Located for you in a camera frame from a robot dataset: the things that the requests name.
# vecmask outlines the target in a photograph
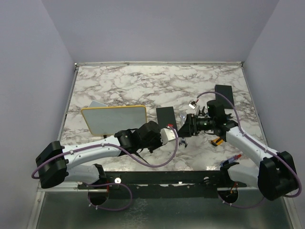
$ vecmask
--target metal floor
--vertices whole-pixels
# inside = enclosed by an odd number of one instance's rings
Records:
[[[239,205],[261,200],[256,190],[240,191]],[[127,200],[111,200],[113,208]],[[88,207],[86,192],[47,192],[38,229],[289,229],[284,201],[266,201],[253,209],[236,209],[212,198],[135,199],[121,212]]]

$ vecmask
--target white marble surface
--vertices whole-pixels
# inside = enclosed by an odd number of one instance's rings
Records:
[[[145,105],[148,121],[157,121],[156,108],[173,106],[176,121],[180,128],[180,111],[193,113],[188,103],[199,93],[213,91],[215,84],[231,85],[234,102],[241,118],[242,127],[252,136],[263,141],[246,82],[239,66],[83,66],[77,75],[61,144],[75,145],[101,139],[92,136],[81,115],[81,109],[92,100],[109,106]],[[215,95],[200,98],[199,104],[206,105]],[[172,170],[215,170],[221,161],[240,151],[228,143],[218,147],[209,141],[213,135],[200,134],[188,138],[188,147],[178,148],[176,157],[161,168],[148,168],[133,161],[128,156],[104,158],[93,163],[102,164],[107,171],[172,171]],[[174,149],[174,143],[156,149],[150,154],[147,150],[141,156],[150,164],[165,162]],[[243,155],[239,162],[250,167],[254,163]]]

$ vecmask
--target small object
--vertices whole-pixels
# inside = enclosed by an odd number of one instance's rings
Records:
[[[181,145],[184,145],[184,148],[187,147],[187,142],[186,142],[185,138],[182,138],[182,139],[179,141],[179,146],[181,146]]]
[[[222,142],[224,142],[223,139],[219,137],[219,138],[217,138],[217,139],[212,140],[212,141],[211,141],[211,144],[212,144],[213,146],[219,146]]]
[[[186,119],[186,112],[185,111],[182,111],[179,113],[179,116],[180,116],[180,121],[181,121],[181,126],[184,125],[184,122],[185,122],[185,119]],[[187,141],[185,138],[181,138],[180,141],[179,141],[179,146],[181,145],[184,145],[184,148],[187,147]]]
[[[191,101],[191,102],[189,103],[189,107],[191,107],[192,109],[195,109],[197,106],[198,106],[198,105],[197,105],[197,103],[196,103],[195,101]]]
[[[121,179],[119,177],[117,177],[115,180],[114,180],[115,183],[117,184],[120,184],[121,183]]]
[[[223,167],[223,166],[225,166],[225,165],[228,165],[228,164],[230,164],[230,163],[232,163],[232,162],[238,160],[238,158],[240,158],[241,156],[242,156],[241,154],[235,155],[235,156],[233,156],[233,157],[231,157],[231,158],[229,158],[229,159],[227,159],[227,160],[221,162],[221,163],[220,163],[220,166]]]
[[[163,128],[160,131],[162,144],[165,145],[170,141],[176,139],[175,134],[171,129]]]
[[[233,188],[235,188],[235,190],[237,191],[237,182],[234,182],[233,187],[230,189],[230,194],[233,193]]]

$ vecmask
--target white wall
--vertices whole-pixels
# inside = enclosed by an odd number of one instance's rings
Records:
[[[290,152],[305,186],[305,1],[280,0],[245,62],[268,144]],[[305,191],[295,199],[305,226]]]
[[[40,0],[0,7],[0,228],[26,228],[35,158],[59,130],[74,62]]]
[[[245,61],[278,0],[42,0],[75,62]]]

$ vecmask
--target wire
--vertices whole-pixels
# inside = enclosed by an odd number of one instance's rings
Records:
[[[145,163],[149,164],[143,157],[140,156],[139,153],[135,152],[134,154],[135,154],[137,157],[141,158],[142,161],[144,161]]]
[[[39,179],[39,177],[36,177],[35,174],[36,174],[42,167],[44,167],[44,166],[45,166],[46,164],[48,164],[49,162],[51,162],[51,161],[53,161],[53,160],[55,160],[55,159],[57,159],[57,158],[59,158],[59,157],[61,157],[61,156],[65,156],[65,155],[67,155],[67,154],[70,154],[70,152],[61,153],[61,154],[58,154],[58,155],[56,155],[56,156],[54,156],[54,157],[51,157],[49,160],[46,160],[45,162],[43,162],[40,166],[38,166],[38,167],[32,172],[31,177],[32,177],[33,179]]]
[[[88,197],[88,201],[89,201],[89,203],[90,203],[89,207],[90,207],[90,206],[93,206],[93,207],[95,207],[96,209],[99,208],[99,209],[103,209],[103,210],[107,210],[107,211],[123,211],[123,210],[129,208],[130,205],[132,204],[132,191],[131,191],[130,188],[129,188],[127,185],[125,185],[125,184],[121,184],[121,183],[107,183],[107,184],[102,184],[102,185],[89,185],[89,184],[86,184],[86,183],[83,183],[83,184],[85,184],[85,185],[87,185],[87,186],[90,186],[90,187],[104,187],[104,186],[109,186],[109,185],[120,185],[120,186],[123,186],[124,188],[126,188],[127,191],[129,192],[129,195],[130,195],[129,203],[128,203],[126,206],[124,206],[124,207],[122,207],[122,208],[105,208],[105,207],[102,207],[101,205],[94,205],[94,204],[92,204],[92,203],[91,203],[91,200],[90,200],[89,193],[88,193],[87,197]]]
[[[282,162],[282,164],[289,170],[289,172],[292,173],[292,175],[295,177],[297,183],[298,183],[298,191],[297,193],[293,194],[293,195],[284,195],[284,197],[287,197],[287,198],[294,198],[294,197],[297,197],[301,194],[302,192],[302,184],[301,184],[301,181],[300,181],[300,178],[297,176],[297,174],[295,173],[295,171],[282,159],[280,158],[277,154],[271,152],[269,149],[265,150],[265,147],[262,146],[260,143],[254,141],[250,136],[248,136],[242,129],[241,127],[241,124],[240,124],[240,118],[239,118],[239,115],[237,113],[237,110],[236,108],[234,107],[234,105],[230,102],[230,100],[228,100],[225,96],[223,96],[222,94],[218,93],[218,92],[203,92],[201,94],[199,94],[197,96],[197,99],[199,99],[200,96],[204,95],[204,94],[217,94],[219,96],[221,96],[225,101],[228,102],[228,104],[230,104],[230,106],[233,108],[234,110],[234,113],[236,115],[236,119],[237,119],[237,123],[238,123],[238,128],[240,130],[240,132],[250,141],[252,142],[254,145],[256,145],[257,147],[261,148],[262,150],[264,150],[265,152],[267,152],[268,154],[274,156],[276,159],[278,159],[280,162]]]
[[[204,131],[204,133],[207,134],[207,135],[215,135],[214,133],[208,133],[206,131]]]
[[[235,188],[235,187],[236,187],[235,190],[237,191],[237,182],[235,182],[234,185],[233,185],[233,187],[231,188],[231,190],[230,190],[230,193],[231,193],[231,194],[233,193],[233,188]]]

